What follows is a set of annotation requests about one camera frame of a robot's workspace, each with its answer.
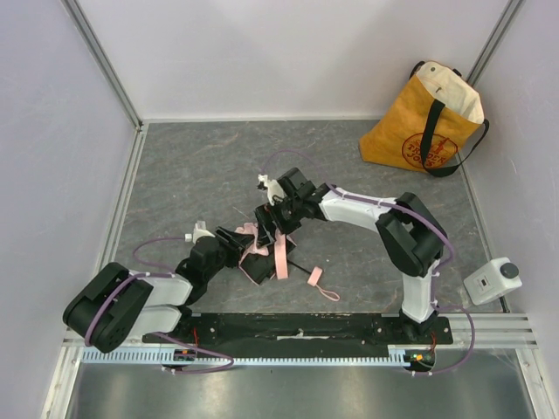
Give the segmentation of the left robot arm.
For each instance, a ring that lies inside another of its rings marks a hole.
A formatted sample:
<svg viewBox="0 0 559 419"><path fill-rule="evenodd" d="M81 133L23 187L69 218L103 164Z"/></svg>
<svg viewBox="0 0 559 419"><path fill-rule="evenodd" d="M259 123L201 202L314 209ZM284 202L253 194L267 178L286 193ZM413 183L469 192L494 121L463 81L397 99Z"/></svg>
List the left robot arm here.
<svg viewBox="0 0 559 419"><path fill-rule="evenodd" d="M198 222L193 232L175 238L193 244L175 269L150 263L159 271L131 271L110 262L68 304L62 320L86 346L104 354L131 334L170 332L182 316L179 307L197 302L211 279L225 267L237 266L256 236L251 224L210 232Z"/></svg>

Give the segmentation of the pink folding umbrella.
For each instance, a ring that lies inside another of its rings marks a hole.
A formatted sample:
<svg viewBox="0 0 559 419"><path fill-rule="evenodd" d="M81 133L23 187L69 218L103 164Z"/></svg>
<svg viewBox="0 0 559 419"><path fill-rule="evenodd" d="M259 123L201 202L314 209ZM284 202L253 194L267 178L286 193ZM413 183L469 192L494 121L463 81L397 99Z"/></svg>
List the pink folding umbrella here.
<svg viewBox="0 0 559 419"><path fill-rule="evenodd" d="M322 268L315 266L313 270L308 270L299 266L295 262L288 259L288 253L277 252L277 234L276 241L267 247L259 248L257 246L257 224L245 223L243 226L237 227L235 232L253 234L255 237L254 244L245 250L238 263L238 268L256 285L260 285L267 278L276 278L284 280L289 278L290 266L307 274L307 284L315 288L323 297L334 302L340 300L337 292L326 290L321 287L319 281L322 277Z"/></svg>

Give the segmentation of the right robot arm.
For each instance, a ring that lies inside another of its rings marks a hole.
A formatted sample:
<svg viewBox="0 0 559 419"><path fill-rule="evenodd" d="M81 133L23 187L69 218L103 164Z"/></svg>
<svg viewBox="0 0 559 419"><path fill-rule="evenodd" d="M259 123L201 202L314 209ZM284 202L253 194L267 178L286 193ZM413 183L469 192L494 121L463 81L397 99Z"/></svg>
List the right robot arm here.
<svg viewBox="0 0 559 419"><path fill-rule="evenodd" d="M317 187L298 168L279 179L259 175L258 182L267 196L267 203L255 209L259 248L292 234L303 219L347 223L373 231L402 273L402 323L417 334L431 331L438 317L431 281L449 244L444 229L417 196L404 193L398 198L377 198L326 182Z"/></svg>

